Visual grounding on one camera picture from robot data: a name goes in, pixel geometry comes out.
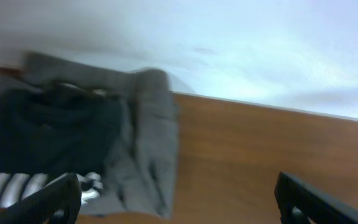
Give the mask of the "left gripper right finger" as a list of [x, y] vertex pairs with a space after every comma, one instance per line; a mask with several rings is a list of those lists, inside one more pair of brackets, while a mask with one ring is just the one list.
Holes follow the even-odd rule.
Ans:
[[293, 174], [280, 172], [275, 199], [282, 224], [358, 224], [358, 210]]

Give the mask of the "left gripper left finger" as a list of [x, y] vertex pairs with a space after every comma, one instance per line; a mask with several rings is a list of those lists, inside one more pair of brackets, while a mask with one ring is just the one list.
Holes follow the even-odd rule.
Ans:
[[80, 183], [76, 174], [69, 173], [23, 201], [2, 210], [0, 224], [74, 224], [80, 207]]

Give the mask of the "black Nike t-shirt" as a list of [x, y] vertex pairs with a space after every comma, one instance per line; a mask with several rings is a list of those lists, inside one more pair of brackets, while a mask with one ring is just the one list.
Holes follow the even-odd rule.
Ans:
[[104, 192], [104, 161], [121, 132], [118, 97], [57, 87], [0, 94], [0, 207], [6, 208], [69, 173], [81, 202]]

